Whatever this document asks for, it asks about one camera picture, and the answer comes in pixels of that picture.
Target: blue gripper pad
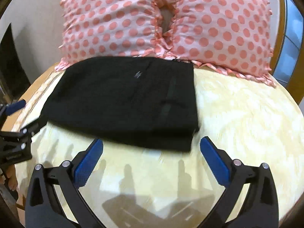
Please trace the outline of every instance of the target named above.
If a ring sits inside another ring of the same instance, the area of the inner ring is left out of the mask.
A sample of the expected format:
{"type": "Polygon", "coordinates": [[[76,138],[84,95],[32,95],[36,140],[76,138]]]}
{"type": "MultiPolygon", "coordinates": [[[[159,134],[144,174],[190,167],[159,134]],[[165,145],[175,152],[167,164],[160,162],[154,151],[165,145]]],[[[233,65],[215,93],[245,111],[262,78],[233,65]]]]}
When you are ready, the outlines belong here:
{"type": "Polygon", "coordinates": [[[76,189],[85,186],[100,156],[102,155],[102,152],[103,143],[100,139],[94,140],[89,148],[83,152],[86,153],[86,155],[83,157],[82,161],[78,164],[74,171],[73,184],[76,189]]]}
{"type": "Polygon", "coordinates": [[[26,105],[25,100],[22,99],[16,103],[13,103],[11,105],[9,105],[8,107],[6,107],[5,109],[5,114],[7,116],[10,116],[11,114],[14,114],[16,111],[21,110],[22,108],[24,108],[26,105]]]}
{"type": "Polygon", "coordinates": [[[208,137],[201,139],[200,149],[217,182],[222,186],[229,186],[229,169],[217,153],[217,148],[208,137]]]}

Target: bed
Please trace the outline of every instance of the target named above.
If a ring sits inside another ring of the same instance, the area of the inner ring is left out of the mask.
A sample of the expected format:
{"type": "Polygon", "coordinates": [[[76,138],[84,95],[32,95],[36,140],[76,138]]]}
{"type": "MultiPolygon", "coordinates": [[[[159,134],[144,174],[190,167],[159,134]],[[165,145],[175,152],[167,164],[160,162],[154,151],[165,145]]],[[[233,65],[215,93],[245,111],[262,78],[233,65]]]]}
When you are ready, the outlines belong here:
{"type": "MultiPolygon", "coordinates": [[[[63,74],[50,71],[18,115],[13,131],[39,116],[63,74]]],[[[194,81],[200,130],[193,138],[191,153],[103,141],[104,152],[80,192],[105,226],[196,227],[224,190],[200,153],[199,141],[204,136],[244,164],[270,165],[280,222],[300,199],[304,190],[304,118],[285,88],[277,82],[275,89],[208,68],[194,69],[194,81]]],[[[21,193],[26,196],[37,163],[58,166],[85,150],[93,139],[48,123],[33,137],[33,159],[16,165],[21,193]]],[[[247,190],[245,186],[229,220],[237,216],[247,190]]],[[[60,188],[56,191],[67,217],[75,221],[60,188]]]]}

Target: metal screw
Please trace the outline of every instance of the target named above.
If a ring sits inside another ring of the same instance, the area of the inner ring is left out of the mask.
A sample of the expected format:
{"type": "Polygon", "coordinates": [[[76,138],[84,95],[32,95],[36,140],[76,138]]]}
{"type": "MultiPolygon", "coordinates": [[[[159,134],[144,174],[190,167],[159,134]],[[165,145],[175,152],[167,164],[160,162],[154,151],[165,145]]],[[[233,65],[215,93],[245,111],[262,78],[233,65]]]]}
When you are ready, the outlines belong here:
{"type": "Polygon", "coordinates": [[[40,170],[40,169],[41,169],[41,164],[35,166],[35,170],[40,170]]]}
{"type": "Polygon", "coordinates": [[[242,165],[242,161],[240,161],[239,159],[233,160],[233,163],[234,163],[236,166],[242,165]]]}
{"type": "Polygon", "coordinates": [[[141,72],[138,71],[134,77],[135,77],[135,78],[139,78],[140,76],[141,76],[141,72]]]}
{"type": "Polygon", "coordinates": [[[268,169],[269,168],[269,165],[267,163],[262,163],[262,166],[264,169],[268,169]]]}
{"type": "Polygon", "coordinates": [[[68,167],[69,165],[70,165],[70,162],[68,160],[66,160],[62,163],[63,167],[68,167]]]}

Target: window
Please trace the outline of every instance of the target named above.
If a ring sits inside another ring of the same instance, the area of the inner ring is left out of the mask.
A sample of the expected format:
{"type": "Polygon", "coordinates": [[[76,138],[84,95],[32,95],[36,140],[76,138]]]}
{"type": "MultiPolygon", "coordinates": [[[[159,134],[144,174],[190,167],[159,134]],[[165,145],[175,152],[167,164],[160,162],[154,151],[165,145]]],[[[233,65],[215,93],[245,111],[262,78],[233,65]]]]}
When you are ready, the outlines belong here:
{"type": "Polygon", "coordinates": [[[274,71],[274,78],[287,86],[298,60],[303,37],[303,16],[292,0],[285,0],[286,28],[282,51],[274,71]]]}

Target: cream blanket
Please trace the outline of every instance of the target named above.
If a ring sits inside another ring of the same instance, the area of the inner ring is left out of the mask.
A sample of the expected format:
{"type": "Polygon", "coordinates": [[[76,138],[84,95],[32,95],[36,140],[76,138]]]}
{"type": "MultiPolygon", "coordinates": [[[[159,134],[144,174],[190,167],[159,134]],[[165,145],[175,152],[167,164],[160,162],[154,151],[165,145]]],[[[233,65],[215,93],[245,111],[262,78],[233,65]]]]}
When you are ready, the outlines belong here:
{"type": "MultiPolygon", "coordinates": [[[[62,75],[49,76],[19,116],[15,131],[39,116],[62,75]]],[[[190,154],[104,141],[103,154],[80,192],[108,228],[186,228],[201,223],[224,190],[200,153],[199,141],[206,135],[232,159],[270,165],[281,220],[303,193],[304,118],[289,93],[279,83],[274,89],[209,69],[195,69],[194,78],[200,131],[190,154]]],[[[37,163],[58,166],[92,140],[48,123],[33,137],[33,159],[16,165],[21,191],[27,192],[37,163]]],[[[237,216],[247,189],[243,188],[229,220],[237,216]]],[[[56,190],[67,217],[75,221],[60,188],[56,190]]]]}

